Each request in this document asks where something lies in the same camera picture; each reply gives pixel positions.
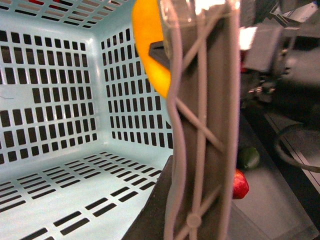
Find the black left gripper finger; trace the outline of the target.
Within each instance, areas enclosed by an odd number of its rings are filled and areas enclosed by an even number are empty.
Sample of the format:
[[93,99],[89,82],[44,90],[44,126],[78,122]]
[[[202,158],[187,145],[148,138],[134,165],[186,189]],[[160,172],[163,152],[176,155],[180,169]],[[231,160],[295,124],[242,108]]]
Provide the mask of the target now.
[[124,240],[162,240],[164,238],[165,212],[172,184],[172,169],[173,156],[170,155],[146,204],[122,237]]

